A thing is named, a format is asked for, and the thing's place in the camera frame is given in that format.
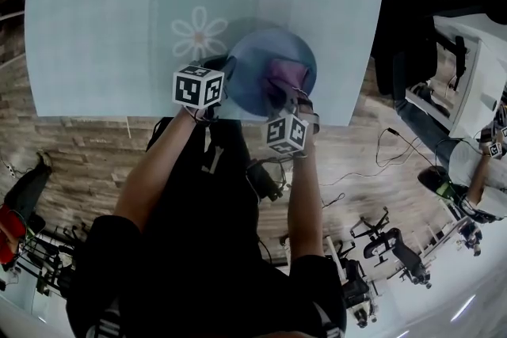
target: person in white shirt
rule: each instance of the person in white shirt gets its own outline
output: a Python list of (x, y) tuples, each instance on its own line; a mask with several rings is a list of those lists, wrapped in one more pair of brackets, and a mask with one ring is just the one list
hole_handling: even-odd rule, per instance
[[(393, 97), (395, 110), (416, 136), (433, 152), (448, 170), (454, 184), (468, 187), (467, 201), (473, 207), (498, 217), (507, 217), (507, 158), (492, 158), (487, 148), (481, 148), (472, 139), (451, 139), (448, 131), (415, 104), (405, 98), (403, 75), (394, 71)], [(431, 89), (419, 84), (413, 91), (424, 100), (435, 104)], [(497, 142), (503, 143), (503, 134), (497, 132)]]

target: white shirt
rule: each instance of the white shirt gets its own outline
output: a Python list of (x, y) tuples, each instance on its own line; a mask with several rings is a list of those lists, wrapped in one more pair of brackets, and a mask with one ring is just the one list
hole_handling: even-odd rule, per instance
[[(449, 160), (452, 183), (470, 186), (482, 151), (474, 139), (464, 139), (454, 148)], [(507, 217), (507, 158), (490, 159), (479, 210), (498, 217)]]

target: gray pants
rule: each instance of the gray pants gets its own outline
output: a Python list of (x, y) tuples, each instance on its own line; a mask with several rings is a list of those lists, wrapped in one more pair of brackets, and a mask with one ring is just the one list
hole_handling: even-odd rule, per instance
[[(442, 109), (441, 106), (433, 102), (428, 88), (423, 89), (417, 94), (428, 103)], [(440, 163), (446, 170), (449, 170), (451, 153), (459, 141), (450, 139), (448, 131), (436, 122), (434, 118), (426, 114), (415, 104), (410, 103), (407, 99), (395, 101), (395, 110), (423, 144), (433, 153), (436, 150), (436, 156), (440, 160)]]

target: flower center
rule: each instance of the flower center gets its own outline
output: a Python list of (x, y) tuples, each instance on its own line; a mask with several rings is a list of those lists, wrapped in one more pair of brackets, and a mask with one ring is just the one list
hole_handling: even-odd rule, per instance
[(204, 42), (204, 34), (202, 32), (196, 32), (193, 39), (196, 43), (202, 44)]

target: red shirt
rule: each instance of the red shirt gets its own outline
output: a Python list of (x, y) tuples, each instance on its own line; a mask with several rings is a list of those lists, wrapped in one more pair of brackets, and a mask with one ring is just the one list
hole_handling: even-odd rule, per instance
[[(21, 220), (5, 204), (0, 207), (0, 222), (16, 238), (23, 237), (26, 233)], [(0, 231), (0, 264), (8, 264), (14, 258), (7, 242), (7, 236)]]

